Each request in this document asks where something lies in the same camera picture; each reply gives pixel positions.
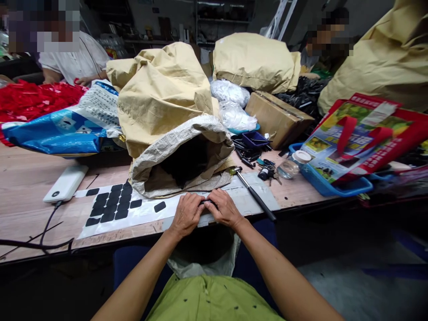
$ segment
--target red plastic pieces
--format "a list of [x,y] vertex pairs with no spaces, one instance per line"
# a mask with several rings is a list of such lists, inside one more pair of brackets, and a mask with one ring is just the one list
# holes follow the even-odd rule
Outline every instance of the red plastic pieces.
[[[87,87],[72,86],[64,82],[37,86],[19,80],[17,84],[8,84],[0,88],[0,123],[29,122],[76,105],[87,90]],[[5,145],[13,146],[4,139],[3,134],[0,136]]]

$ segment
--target hammer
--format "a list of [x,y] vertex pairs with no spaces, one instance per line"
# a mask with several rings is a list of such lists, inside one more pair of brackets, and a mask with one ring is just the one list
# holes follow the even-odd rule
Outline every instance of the hammer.
[[245,178],[241,174],[242,167],[235,167],[234,169],[230,169],[229,173],[231,175],[238,175],[238,177],[242,180],[242,183],[248,188],[250,191],[250,194],[254,197],[256,202],[260,205],[260,207],[263,209],[263,211],[266,213],[267,217],[270,218],[270,220],[274,223],[276,223],[276,216],[271,212],[270,209],[266,206],[266,204],[263,202],[263,200],[260,198],[260,196],[253,190],[253,188],[248,184],[248,182],[245,180]]

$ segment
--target key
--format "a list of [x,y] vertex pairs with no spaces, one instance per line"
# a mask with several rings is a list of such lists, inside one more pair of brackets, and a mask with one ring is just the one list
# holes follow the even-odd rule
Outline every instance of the key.
[[282,185],[282,182],[280,180],[280,175],[277,172],[275,172],[275,174],[273,174],[273,178],[276,179],[280,185]]

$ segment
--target green shirt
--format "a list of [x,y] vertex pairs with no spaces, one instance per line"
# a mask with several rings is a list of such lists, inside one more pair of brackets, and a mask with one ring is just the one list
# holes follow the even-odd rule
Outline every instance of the green shirt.
[[283,320],[240,279],[201,275],[179,280],[173,275],[147,321]]

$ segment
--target red tote bag handle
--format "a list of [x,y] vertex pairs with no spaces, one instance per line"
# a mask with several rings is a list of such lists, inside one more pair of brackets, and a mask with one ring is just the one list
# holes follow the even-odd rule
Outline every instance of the red tote bag handle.
[[373,140],[369,144],[367,144],[366,147],[364,147],[355,155],[346,155],[344,154],[345,147],[348,145],[349,139],[351,138],[352,133],[354,132],[355,127],[357,126],[357,122],[358,121],[356,118],[346,116],[339,120],[337,123],[338,125],[343,126],[342,134],[340,135],[339,141],[337,142],[337,151],[339,153],[339,156],[344,160],[354,158],[358,154],[361,154],[362,152],[365,152],[366,150],[382,143],[385,139],[392,137],[392,128],[377,127],[369,133],[369,137],[372,137]]

